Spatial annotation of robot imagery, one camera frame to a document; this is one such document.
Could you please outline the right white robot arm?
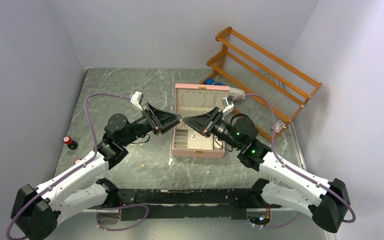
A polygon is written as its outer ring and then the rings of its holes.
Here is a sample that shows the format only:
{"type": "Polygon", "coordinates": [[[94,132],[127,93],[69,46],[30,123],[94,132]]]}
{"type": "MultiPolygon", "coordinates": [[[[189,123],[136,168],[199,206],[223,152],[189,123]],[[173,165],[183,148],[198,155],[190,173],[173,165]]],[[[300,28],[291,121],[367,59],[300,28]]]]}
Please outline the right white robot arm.
{"type": "Polygon", "coordinates": [[[236,118],[227,123],[215,107],[201,115],[184,117],[183,122],[202,136],[216,136],[238,150],[237,158],[245,167],[286,185],[267,182],[253,190],[249,199],[255,207],[265,203],[284,206],[310,217],[323,230],[337,233],[351,211],[346,184],[338,178],[329,181],[318,177],[285,160],[257,139],[259,131],[247,115],[237,114],[236,118]]]}

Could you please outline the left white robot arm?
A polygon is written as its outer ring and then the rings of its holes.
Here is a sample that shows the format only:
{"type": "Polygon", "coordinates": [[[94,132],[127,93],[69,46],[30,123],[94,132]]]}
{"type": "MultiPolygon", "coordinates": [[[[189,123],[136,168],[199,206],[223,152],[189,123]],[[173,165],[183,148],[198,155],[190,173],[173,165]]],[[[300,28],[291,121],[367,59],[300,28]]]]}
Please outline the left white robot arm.
{"type": "Polygon", "coordinates": [[[149,103],[141,118],[129,122],[122,113],[112,115],[104,128],[102,141],[93,150],[58,176],[36,187],[29,184],[16,194],[6,230],[7,239],[13,225],[30,240],[47,238],[66,219],[89,208],[118,208],[123,203],[119,189],[107,178],[84,185],[111,170],[129,153],[126,146],[152,132],[164,134],[178,125],[181,115],[159,110],[149,103]]]}

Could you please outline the pink jewelry box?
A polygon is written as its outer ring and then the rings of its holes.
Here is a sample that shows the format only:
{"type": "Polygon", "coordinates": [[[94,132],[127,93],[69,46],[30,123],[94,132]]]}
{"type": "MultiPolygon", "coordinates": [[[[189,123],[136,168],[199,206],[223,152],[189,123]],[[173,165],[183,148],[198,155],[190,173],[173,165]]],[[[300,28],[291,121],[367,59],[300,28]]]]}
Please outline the pink jewelry box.
{"type": "Polygon", "coordinates": [[[226,85],[206,85],[177,83],[175,92],[175,112],[182,116],[174,128],[172,153],[175,157],[221,159],[225,154],[224,142],[214,135],[205,137],[186,125],[185,117],[205,114],[215,107],[223,110],[223,98],[229,96],[226,85]]]}

